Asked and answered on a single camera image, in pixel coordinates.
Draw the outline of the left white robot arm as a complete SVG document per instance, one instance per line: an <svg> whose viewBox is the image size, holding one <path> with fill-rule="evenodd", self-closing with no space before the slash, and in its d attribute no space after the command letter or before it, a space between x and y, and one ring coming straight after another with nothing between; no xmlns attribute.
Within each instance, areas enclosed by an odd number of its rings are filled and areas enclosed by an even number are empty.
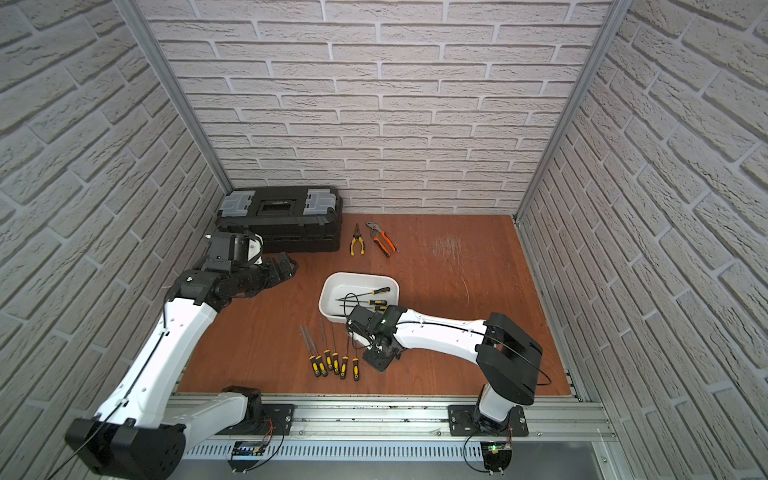
<svg viewBox="0 0 768 480"><path fill-rule="evenodd" d="M229 427L274 429L256 389L234 387L206 403L168 415L176 381L198 341L235 298L252 298L292 279L286 253L265 258L255 234L216 232L203 259L169 288L161 315L135 362L89 419L69 426L65 441L89 470L122 479L166 479L183 454Z"/></svg>

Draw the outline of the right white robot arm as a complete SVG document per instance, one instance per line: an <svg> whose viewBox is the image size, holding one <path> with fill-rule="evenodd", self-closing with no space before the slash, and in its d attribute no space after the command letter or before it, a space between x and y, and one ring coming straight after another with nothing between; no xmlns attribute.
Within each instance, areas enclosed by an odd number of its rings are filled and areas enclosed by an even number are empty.
<svg viewBox="0 0 768 480"><path fill-rule="evenodd" d="M391 305L382 312L356 306L346 328L363 349L363 359L384 372L407 350L429 350L477 365L486 379L471 414L472 428L491 435L509 432L512 411L534 403L542 347L509 317L486 320L435 317Z"/></svg>

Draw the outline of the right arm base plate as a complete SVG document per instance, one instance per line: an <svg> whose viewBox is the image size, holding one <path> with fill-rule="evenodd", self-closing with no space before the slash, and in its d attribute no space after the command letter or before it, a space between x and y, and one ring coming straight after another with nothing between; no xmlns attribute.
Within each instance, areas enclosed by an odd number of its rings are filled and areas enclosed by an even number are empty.
<svg viewBox="0 0 768 480"><path fill-rule="evenodd" d="M453 437L488 435L522 438L529 435L527 419L519 405L514 405L502 421L482 415L477 405L449 405L447 412Z"/></svg>

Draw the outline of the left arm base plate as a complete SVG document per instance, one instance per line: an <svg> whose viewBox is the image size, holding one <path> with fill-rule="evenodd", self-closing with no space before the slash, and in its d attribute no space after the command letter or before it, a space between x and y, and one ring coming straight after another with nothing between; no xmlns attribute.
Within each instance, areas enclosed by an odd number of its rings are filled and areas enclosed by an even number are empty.
<svg viewBox="0 0 768 480"><path fill-rule="evenodd" d="M294 411L294 404L264 404L257 410L248 411L244 420L224 428L218 432L218 435L264 436L267 435L270 430L272 430L273 434L278 437L281 435L289 435Z"/></svg>

